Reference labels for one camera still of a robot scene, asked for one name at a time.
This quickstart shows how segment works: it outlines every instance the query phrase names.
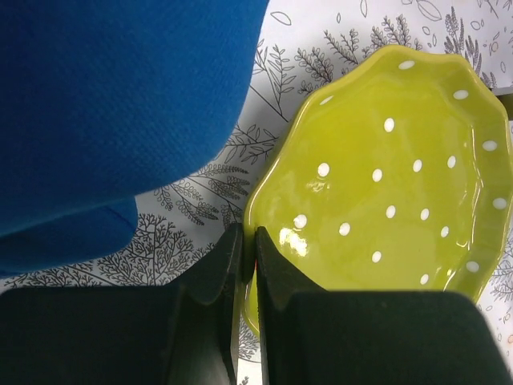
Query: white dot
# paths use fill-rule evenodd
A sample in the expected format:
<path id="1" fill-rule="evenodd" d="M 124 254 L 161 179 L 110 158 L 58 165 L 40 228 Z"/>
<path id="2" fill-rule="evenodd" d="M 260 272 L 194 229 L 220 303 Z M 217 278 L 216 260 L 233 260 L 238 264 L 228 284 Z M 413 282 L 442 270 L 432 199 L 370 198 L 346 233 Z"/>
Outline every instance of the white dot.
<path id="1" fill-rule="evenodd" d="M 294 226 L 298 229 L 302 229 L 306 226 L 306 215 L 300 214 L 294 218 Z"/>
<path id="2" fill-rule="evenodd" d="M 422 168 L 422 161 L 420 159 L 417 159 L 414 162 L 414 171 L 419 172 L 421 168 Z"/>
<path id="3" fill-rule="evenodd" d="M 406 60 L 405 62 L 402 62 L 399 64 L 400 70 L 408 70 L 412 68 L 415 65 L 415 62 L 413 60 Z"/>
<path id="4" fill-rule="evenodd" d="M 372 180 L 374 182 L 379 182 L 383 178 L 383 171 L 379 168 L 376 168 L 372 173 Z"/>
<path id="5" fill-rule="evenodd" d="M 474 261 L 467 262 L 467 270 L 471 273 L 477 273 L 479 270 L 479 263 Z"/>
<path id="6" fill-rule="evenodd" d="M 425 285 L 430 280 L 430 276 L 427 274 L 424 274 L 420 277 L 420 284 Z"/>
<path id="7" fill-rule="evenodd" d="M 317 167 L 317 173 L 319 176 L 326 176 L 329 173 L 329 164 L 327 163 L 321 163 L 319 164 L 319 167 Z"/>
<path id="8" fill-rule="evenodd" d="M 423 209 L 421 212 L 420 212 L 420 219 L 422 219 L 423 221 L 425 221 L 430 215 L 430 210 L 429 209 Z"/>
<path id="9" fill-rule="evenodd" d="M 395 122 L 392 118 L 387 118 L 385 120 L 385 123 L 383 124 L 383 128 L 385 129 L 386 132 L 392 132 L 392 130 L 394 129 L 394 126 L 395 126 Z"/>
<path id="10" fill-rule="evenodd" d="M 321 106 L 321 105 L 323 105 L 323 104 L 328 103 L 332 98 L 333 98 L 333 95 L 328 96 L 326 99 L 324 99 L 323 101 L 321 101 L 321 102 L 319 103 L 319 105 Z"/>
<path id="11" fill-rule="evenodd" d="M 351 225 L 349 223 L 342 223 L 340 225 L 340 229 L 338 229 L 338 232 L 343 237 L 345 237 L 347 234 L 349 234 L 349 231 L 351 231 Z"/>
<path id="12" fill-rule="evenodd" d="M 467 90 L 458 90 L 453 94 L 454 98 L 457 100 L 465 99 L 468 96 Z"/>
<path id="13" fill-rule="evenodd" d="M 504 210 L 507 206 L 507 202 L 504 198 L 495 198 L 494 207 L 498 210 Z"/>
<path id="14" fill-rule="evenodd" d="M 451 155 L 449 156 L 449 159 L 447 160 L 447 167 L 453 168 L 456 165 L 456 156 Z"/>
<path id="15" fill-rule="evenodd" d="M 372 254 L 372 262 L 378 263 L 382 259 L 382 254 L 379 251 L 375 251 Z"/>
<path id="16" fill-rule="evenodd" d="M 483 148 L 487 151 L 494 151 L 497 148 L 497 143 L 493 140 L 487 140 L 483 143 Z"/>
<path id="17" fill-rule="evenodd" d="M 394 217 L 394 215 L 395 215 L 395 206 L 393 206 L 393 205 L 392 206 L 388 206 L 386 208 L 386 217 L 391 219 L 391 218 Z"/>

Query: blue fabric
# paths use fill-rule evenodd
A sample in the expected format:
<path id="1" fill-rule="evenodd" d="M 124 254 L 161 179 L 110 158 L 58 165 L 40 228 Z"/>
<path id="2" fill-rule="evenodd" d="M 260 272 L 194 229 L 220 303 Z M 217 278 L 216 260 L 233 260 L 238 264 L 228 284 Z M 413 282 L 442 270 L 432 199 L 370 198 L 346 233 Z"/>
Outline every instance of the blue fabric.
<path id="1" fill-rule="evenodd" d="M 266 5 L 0 0 L 0 270 L 82 261 L 128 243 L 133 196 L 187 176 L 226 141 Z M 127 206 L 105 228 L 99 208 L 120 201 Z M 92 245 L 100 228 L 112 245 Z M 45 232 L 51 252 L 19 247 Z M 66 237 L 84 250 L 60 247 Z"/>

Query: green plate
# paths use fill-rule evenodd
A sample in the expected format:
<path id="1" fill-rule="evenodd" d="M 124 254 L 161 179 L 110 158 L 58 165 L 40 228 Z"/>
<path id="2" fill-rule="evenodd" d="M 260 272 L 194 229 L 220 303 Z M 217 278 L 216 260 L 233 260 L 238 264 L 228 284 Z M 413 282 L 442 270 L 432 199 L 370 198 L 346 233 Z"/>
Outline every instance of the green plate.
<path id="1" fill-rule="evenodd" d="M 305 101 L 248 202 L 246 252 L 265 226 L 327 290 L 477 300 L 506 240 L 512 170 L 506 111 L 464 58 L 387 46 Z"/>

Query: patterned paper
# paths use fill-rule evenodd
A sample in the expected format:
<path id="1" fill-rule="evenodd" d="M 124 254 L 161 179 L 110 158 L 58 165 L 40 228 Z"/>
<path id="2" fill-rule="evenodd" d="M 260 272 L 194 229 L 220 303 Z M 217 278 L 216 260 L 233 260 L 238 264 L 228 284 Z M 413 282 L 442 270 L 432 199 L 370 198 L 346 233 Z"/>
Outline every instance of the patterned paper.
<path id="1" fill-rule="evenodd" d="M 513 0 L 271 0 L 244 110 L 218 157 L 191 176 L 138 197 L 139 229 L 125 250 L 0 281 L 0 287 L 171 281 L 209 251 L 230 223 L 242 220 L 265 159 L 305 97 L 385 44 L 462 55 L 487 86 L 510 86 Z M 512 248 L 513 233 L 479 301 L 510 367 Z M 238 383 L 261 384 L 260 347 L 244 323 Z"/>

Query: leaf drawing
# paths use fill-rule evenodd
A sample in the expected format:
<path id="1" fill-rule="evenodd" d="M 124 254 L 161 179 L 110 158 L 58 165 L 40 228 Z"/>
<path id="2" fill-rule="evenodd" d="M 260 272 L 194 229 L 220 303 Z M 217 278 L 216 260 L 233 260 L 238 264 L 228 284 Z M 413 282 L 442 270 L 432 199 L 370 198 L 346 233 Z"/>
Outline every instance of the leaf drawing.
<path id="1" fill-rule="evenodd" d="M 495 8 L 494 8 L 494 6 L 492 6 L 492 5 L 491 5 L 491 3 L 490 3 L 490 0 L 478 0 L 479 8 L 481 8 L 481 5 L 482 5 L 484 2 L 485 2 L 486 4 L 488 4 L 488 6 L 490 7 L 490 13 L 491 13 L 491 14 L 494 14 L 496 18 L 499 18 L 499 16 L 497 15 L 497 12 L 495 12 Z"/>
<path id="2" fill-rule="evenodd" d="M 497 80 L 495 79 L 493 72 L 490 72 L 490 76 L 483 72 L 481 74 L 481 80 L 487 85 L 488 88 L 497 88 Z"/>
<path id="3" fill-rule="evenodd" d="M 297 48 L 294 59 L 299 62 L 299 67 L 303 67 L 321 85 L 330 83 L 333 79 L 333 64 L 321 53 L 320 48 L 313 47 L 310 52 Z"/>
<path id="4" fill-rule="evenodd" d="M 290 17 L 285 12 L 277 10 L 275 12 L 271 12 L 271 16 L 284 26 L 292 26 L 292 20 L 290 20 Z"/>
<path id="5" fill-rule="evenodd" d="M 357 66 L 386 44 L 400 44 L 420 51 L 422 44 L 418 39 L 415 38 L 411 42 L 412 37 L 406 18 L 400 14 L 395 18 L 395 21 L 397 25 L 385 16 L 382 22 L 383 30 L 379 26 L 373 26 L 370 32 L 371 44 L 363 47 L 360 50 L 361 54 L 358 51 L 360 39 L 355 29 L 349 30 L 348 34 L 340 34 L 340 40 L 337 40 L 334 34 L 325 30 L 324 39 L 327 41 L 327 45 L 334 57 L 350 65 L 349 68 L 341 70 L 341 75 L 348 73 L 351 67 Z M 310 52 L 298 48 L 297 55 L 294 58 L 299 62 L 299 67 L 304 68 L 306 73 L 310 74 L 313 78 L 312 82 L 302 80 L 301 85 L 297 89 L 298 93 L 309 95 L 319 87 L 333 81 L 333 64 L 325 57 L 324 53 L 321 53 L 320 48 L 314 47 Z"/>
<path id="6" fill-rule="evenodd" d="M 242 129 L 237 123 L 217 159 L 224 157 L 225 164 L 234 158 L 255 164 L 260 158 L 267 159 L 277 140 L 277 136 L 256 124 Z"/>
<path id="7" fill-rule="evenodd" d="M 122 286 L 165 285 L 199 261 L 213 244 L 196 249 L 162 216 L 141 213 L 132 242 L 99 260 L 103 275 Z"/>
<path id="8" fill-rule="evenodd" d="M 471 22 L 471 27 L 473 30 L 480 30 L 481 24 L 477 20 L 474 20 L 473 22 Z"/>
<path id="9" fill-rule="evenodd" d="M 259 362 L 255 354 L 260 349 L 260 343 L 255 334 L 249 329 L 242 317 L 239 326 L 239 357 L 246 361 Z"/>
<path id="10" fill-rule="evenodd" d="M 488 87 L 497 87 L 495 75 L 492 72 L 487 74 L 484 71 L 481 71 L 483 55 L 479 52 L 479 42 L 477 39 L 473 39 L 470 35 L 465 38 L 463 18 L 460 18 L 458 22 L 453 6 L 450 8 L 450 14 L 446 15 L 445 24 L 448 34 L 446 36 L 446 41 L 443 43 L 445 52 L 447 54 L 458 54 L 463 56 L 467 62 L 471 64 L 475 73 L 481 78 L 483 83 Z"/>
<path id="11" fill-rule="evenodd" d="M 509 234 L 504 256 L 491 276 L 495 300 L 509 302 L 513 299 L 513 233 Z"/>
<path id="12" fill-rule="evenodd" d="M 362 13 L 364 18 L 367 17 L 367 0 L 360 1 L 360 12 Z"/>
<path id="13" fill-rule="evenodd" d="M 232 157 L 232 151 L 233 149 L 228 150 L 227 158 Z M 153 195 L 167 210 L 172 211 L 177 208 L 192 223 L 202 226 L 205 224 L 205 220 L 218 220 L 220 210 L 216 206 L 205 202 L 200 190 L 208 190 L 214 193 L 223 201 L 233 205 L 234 211 L 238 213 L 237 210 L 240 208 L 229 202 L 229 199 L 239 200 L 241 197 L 246 197 L 248 192 L 244 186 L 249 185 L 249 181 L 233 175 L 237 173 L 247 174 L 248 172 L 236 166 L 208 164 L 199 172 L 183 180 L 157 188 Z"/>
<path id="14" fill-rule="evenodd" d="M 16 289 L 24 286 L 105 286 L 114 285 L 113 282 L 100 277 L 94 272 L 95 263 L 84 262 L 54 269 L 34 271 L 18 277 L 7 278 L 6 287 Z"/>
<path id="15" fill-rule="evenodd" d="M 440 14 L 440 11 L 432 2 L 428 0 L 417 0 L 417 7 L 422 16 L 430 21 L 439 22 L 442 20 L 442 14 Z"/>
<path id="16" fill-rule="evenodd" d="M 263 48 L 263 46 L 264 40 L 262 39 L 256 48 L 253 75 L 258 75 L 262 72 L 267 75 L 269 85 L 271 86 L 275 99 L 274 105 L 260 93 L 257 92 L 257 94 L 284 120 L 288 121 L 283 116 L 281 98 L 283 94 L 287 94 L 294 89 L 294 86 L 291 83 L 294 81 L 296 76 L 289 74 L 294 66 L 289 64 L 289 58 L 284 57 L 285 49 L 280 49 L 278 45 L 275 44 L 269 52 L 269 47 Z"/>
<path id="17" fill-rule="evenodd" d="M 340 55 L 341 59 L 346 63 L 350 63 L 355 66 L 358 65 L 358 60 L 355 55 L 358 49 L 358 43 L 360 42 L 357 38 L 358 32 L 354 29 L 350 30 L 349 39 L 341 34 L 341 44 L 327 30 L 324 31 L 324 36 L 325 39 L 328 40 L 328 45 L 331 46 L 331 50 L 333 50 L 337 55 Z"/>

